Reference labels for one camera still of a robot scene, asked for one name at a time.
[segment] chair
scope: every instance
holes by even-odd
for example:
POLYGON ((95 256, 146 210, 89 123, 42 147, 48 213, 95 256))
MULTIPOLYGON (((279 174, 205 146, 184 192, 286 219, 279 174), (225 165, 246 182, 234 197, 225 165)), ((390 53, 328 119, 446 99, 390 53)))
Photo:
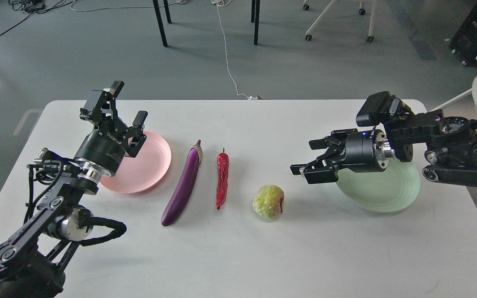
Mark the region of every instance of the chair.
MULTIPOLYGON (((308 5, 309 1, 310 0, 305 0, 305 2, 303 2, 303 9, 305 11, 308 11, 308 9, 310 8, 310 5, 308 5)), ((329 12, 329 10, 332 8, 332 6, 335 5, 335 3, 338 2, 338 1, 339 0, 332 0, 329 3, 329 5, 327 5, 325 10, 320 14, 320 16, 316 19, 316 21, 314 21, 312 26, 306 32, 306 36, 305 36, 306 40, 308 40, 308 41, 312 40, 312 31, 314 30, 314 28, 316 28, 316 26, 318 26, 318 24, 325 17, 325 15, 327 15, 327 12, 329 12)), ((364 15, 366 13, 366 10, 364 9, 364 2, 371 2, 371 21, 369 22, 369 34, 367 35, 367 41, 368 42, 373 42, 373 40, 375 39, 375 37, 373 36, 373 27, 375 26, 376 0, 364 0, 364 1, 362 1, 362 0, 345 0, 345 1, 360 2, 360 9, 358 10, 358 13, 360 15, 364 15)))

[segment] table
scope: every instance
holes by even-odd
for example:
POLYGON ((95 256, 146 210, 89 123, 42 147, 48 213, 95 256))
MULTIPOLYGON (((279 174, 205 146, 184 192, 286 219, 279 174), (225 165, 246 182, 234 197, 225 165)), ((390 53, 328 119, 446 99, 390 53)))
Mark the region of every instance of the table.
MULTIPOLYGON (((477 297, 477 210, 465 187, 422 179, 417 200, 394 214, 354 205, 334 183, 308 185, 289 166, 321 152, 308 141, 354 128, 363 100, 118 101, 130 123, 147 110, 145 130, 163 136, 172 164, 154 188, 136 195, 100 189, 81 204, 128 231, 79 248, 57 297, 477 297), (204 150, 182 217, 160 219, 190 147, 204 150), (214 207, 216 156, 230 157, 229 192, 214 207), (254 213, 255 191, 285 192, 275 221, 254 213)), ((424 106, 405 100, 416 113, 424 106)), ((28 197, 26 164, 42 147, 73 157, 91 124, 84 101, 47 105, 0 193, 0 243, 21 226, 28 197)), ((424 145, 414 146, 423 168, 424 145)), ((92 236, 100 236, 93 230, 92 236)), ((40 249, 55 241, 40 239, 40 249)))

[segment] gray floor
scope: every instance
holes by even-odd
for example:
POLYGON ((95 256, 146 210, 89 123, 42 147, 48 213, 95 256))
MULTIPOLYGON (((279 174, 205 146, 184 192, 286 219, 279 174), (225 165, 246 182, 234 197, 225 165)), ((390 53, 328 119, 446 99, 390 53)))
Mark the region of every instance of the gray floor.
MULTIPOLYGON (((48 6, 56 2, 46 0, 48 6)), ((431 109, 471 87, 477 67, 462 66, 448 40, 475 0, 379 0, 372 43, 366 42, 371 8, 360 16, 357 3, 340 2, 306 41, 327 2, 312 1, 303 11, 300 0, 261 1, 258 46, 250 1, 218 9, 239 92, 265 99, 364 99, 389 90, 431 109)), ((81 0, 74 8, 151 3, 81 0)), ((119 79, 125 81, 121 100, 245 98, 236 96, 227 73, 216 6, 189 0, 170 10, 168 48, 161 45, 153 8, 75 12, 68 5, 32 15, 0 37, 0 189, 50 101, 86 99, 119 79)), ((0 33, 26 16, 0 1, 0 33)), ((475 115, 468 100, 449 111, 475 115)), ((63 113, 77 117, 78 111, 63 113)), ((26 169, 23 177, 26 183, 26 169)), ((17 194, 17 203, 26 197, 17 194)))

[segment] purple eggplant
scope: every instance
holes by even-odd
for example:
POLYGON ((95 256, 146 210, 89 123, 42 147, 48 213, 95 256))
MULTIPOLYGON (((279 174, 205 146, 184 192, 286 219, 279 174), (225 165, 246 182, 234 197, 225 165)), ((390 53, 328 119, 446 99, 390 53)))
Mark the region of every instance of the purple eggplant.
POLYGON ((196 177, 198 175, 198 168, 202 162, 202 148, 200 147, 200 140, 191 148, 187 155, 187 162, 178 181, 178 186, 174 194, 167 204, 163 215, 161 216, 161 224, 169 226, 173 224, 180 217, 181 213, 187 206, 191 193, 195 186, 196 177))

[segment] black table leg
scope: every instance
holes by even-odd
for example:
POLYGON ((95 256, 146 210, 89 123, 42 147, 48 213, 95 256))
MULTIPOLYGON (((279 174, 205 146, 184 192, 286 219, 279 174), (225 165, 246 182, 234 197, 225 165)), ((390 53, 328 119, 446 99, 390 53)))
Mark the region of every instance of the black table leg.
POLYGON ((255 0, 255 36, 253 38, 253 44, 257 45, 259 40, 259 14, 260 14, 261 0, 255 0))
POLYGON ((171 24, 171 13, 169 11, 169 2, 168 0, 163 0, 163 4, 165 6, 165 14, 167 15, 167 23, 171 24))
POLYGON ((159 26, 159 33, 161 34, 161 41, 163 46, 168 47, 167 37, 165 36, 165 29, 163 28, 163 20, 161 19, 161 12, 159 11, 159 3, 157 0, 152 0, 154 3, 154 10, 156 11, 157 25, 159 26))
POLYGON ((255 1, 257 0, 251 0, 251 22, 255 22, 255 1))

